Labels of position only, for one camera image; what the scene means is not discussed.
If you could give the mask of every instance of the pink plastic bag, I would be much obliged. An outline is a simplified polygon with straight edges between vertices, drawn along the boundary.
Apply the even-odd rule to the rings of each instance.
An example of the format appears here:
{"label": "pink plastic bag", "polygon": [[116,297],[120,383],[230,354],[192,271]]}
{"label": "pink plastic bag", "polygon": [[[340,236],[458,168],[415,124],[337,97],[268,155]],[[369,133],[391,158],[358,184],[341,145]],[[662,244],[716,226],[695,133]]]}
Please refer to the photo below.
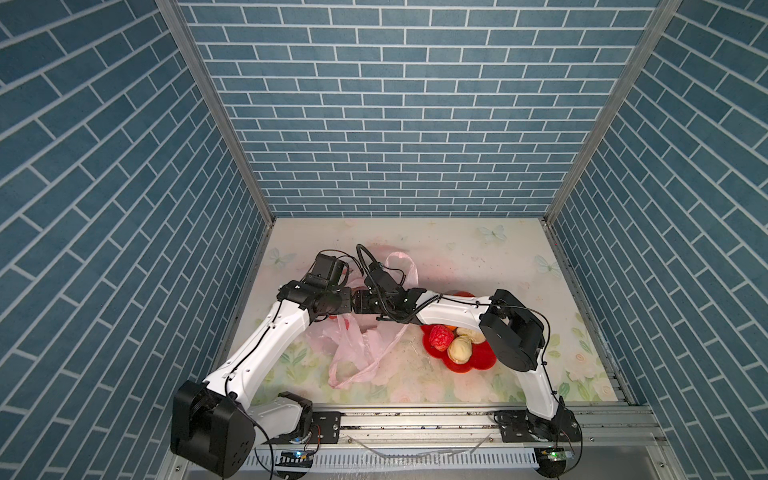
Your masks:
{"label": "pink plastic bag", "polygon": [[[399,268],[406,272],[403,288],[409,289],[419,284],[416,265],[411,257],[403,252],[391,252],[383,262],[388,268]],[[392,278],[400,281],[400,272],[390,271]],[[349,276],[348,286],[353,290],[364,286],[362,276],[355,271]],[[328,384],[334,389],[343,389],[354,382],[370,382],[376,376],[376,370],[384,356],[400,341],[407,325],[395,322],[379,322],[376,315],[357,315],[345,313],[319,323],[313,323],[306,330],[310,345],[316,351],[333,353],[328,371]],[[337,378],[341,362],[351,362],[358,372],[348,379]]]}

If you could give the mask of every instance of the blue brick wall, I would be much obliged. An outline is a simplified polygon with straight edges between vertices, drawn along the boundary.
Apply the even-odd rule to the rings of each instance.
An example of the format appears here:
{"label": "blue brick wall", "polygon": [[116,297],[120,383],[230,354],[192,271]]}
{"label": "blue brick wall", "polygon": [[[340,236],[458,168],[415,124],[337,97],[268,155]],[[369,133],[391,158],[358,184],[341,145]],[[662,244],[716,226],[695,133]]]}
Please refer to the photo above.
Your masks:
{"label": "blue brick wall", "polygon": [[182,3],[276,215],[517,217],[657,0]]}
{"label": "blue brick wall", "polygon": [[689,478],[768,466],[766,23],[684,0],[555,223]]}
{"label": "blue brick wall", "polygon": [[152,0],[0,2],[0,478],[144,478],[263,221]]}

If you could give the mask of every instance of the white robotic arm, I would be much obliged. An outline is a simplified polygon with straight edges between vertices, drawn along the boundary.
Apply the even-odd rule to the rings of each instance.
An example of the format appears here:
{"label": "white robotic arm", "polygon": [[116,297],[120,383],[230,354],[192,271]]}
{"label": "white robotic arm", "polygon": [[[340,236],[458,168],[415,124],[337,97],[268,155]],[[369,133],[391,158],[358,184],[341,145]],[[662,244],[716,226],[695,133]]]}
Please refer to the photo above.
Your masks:
{"label": "white robotic arm", "polygon": [[259,385],[283,351],[321,315],[355,311],[378,313],[381,320],[443,324],[483,332],[498,360],[517,372],[525,393],[529,431],[543,439],[559,435],[567,415],[549,383],[544,362],[544,326],[506,290],[492,296],[464,297],[404,290],[371,256],[358,268],[368,290],[352,295],[341,280],[349,266],[318,254],[312,272],[280,288],[278,301],[256,332],[202,383],[186,382],[174,397],[171,451],[227,478],[242,465],[254,444],[290,433],[308,434],[312,403],[289,393],[245,412]]}

